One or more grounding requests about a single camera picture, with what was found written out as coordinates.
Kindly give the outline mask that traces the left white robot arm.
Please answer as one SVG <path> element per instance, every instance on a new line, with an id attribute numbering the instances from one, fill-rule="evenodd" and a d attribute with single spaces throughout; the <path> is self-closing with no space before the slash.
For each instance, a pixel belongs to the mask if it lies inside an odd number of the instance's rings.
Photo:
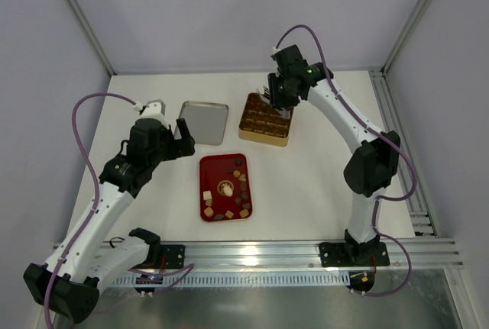
<path id="1" fill-rule="evenodd" d="M 94 196 L 73 229 L 42 264 L 30 264 L 24 281 L 33 299 L 42 306 L 48 328 L 56 313 L 79 324 L 86 320 L 109 284 L 128 270 L 158 265 L 164 256 L 160 237 L 135 228 L 123 242 L 95 261 L 104 238 L 139 195 L 163 162 L 192 156 L 195 141 L 184 119 L 176 121 L 175 137 L 164 117 L 161 100 L 146 105 L 130 102 L 138 113 L 129 137 L 119 152 L 97 174 L 87 161 Z"/>

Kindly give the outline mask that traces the silver metal tongs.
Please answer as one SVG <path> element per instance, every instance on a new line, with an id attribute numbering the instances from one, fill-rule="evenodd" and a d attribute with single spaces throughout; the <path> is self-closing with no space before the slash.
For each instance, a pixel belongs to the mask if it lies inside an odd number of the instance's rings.
<path id="1" fill-rule="evenodd" d="M 256 94 L 259 99 L 267 104 L 272 110 L 278 113 L 283 119 L 290 120 L 292 117 L 292 111 L 286 108 L 274 108 L 271 103 L 271 95 L 270 90 L 267 86 L 264 86 L 262 89 L 256 89 Z"/>

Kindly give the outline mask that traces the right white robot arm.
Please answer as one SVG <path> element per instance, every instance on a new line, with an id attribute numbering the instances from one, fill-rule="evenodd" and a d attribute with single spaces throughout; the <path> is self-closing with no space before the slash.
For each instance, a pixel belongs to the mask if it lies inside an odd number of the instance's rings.
<path id="1" fill-rule="evenodd" d="M 265 92 L 270 107 L 288 115 L 301 101 L 318 109 L 339 132 L 351 151 L 343 176 L 352 190 L 352 210 L 341 258 L 351 264 L 367 265 L 380 247 L 372 217 L 376 198 L 385 194 L 397 174 L 400 137 L 383 132 L 347 99 L 322 63 L 308 64 L 298 46 L 276 51 L 277 70 L 267 76 Z"/>

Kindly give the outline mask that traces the white square chocolate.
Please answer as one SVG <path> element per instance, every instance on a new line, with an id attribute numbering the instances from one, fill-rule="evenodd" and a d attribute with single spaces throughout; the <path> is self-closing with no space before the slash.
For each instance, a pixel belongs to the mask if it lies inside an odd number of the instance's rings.
<path id="1" fill-rule="evenodd" d="M 212 193 L 210 191 L 204 191 L 203 199 L 206 201 L 206 200 L 210 200 L 211 198 L 212 198 Z"/>

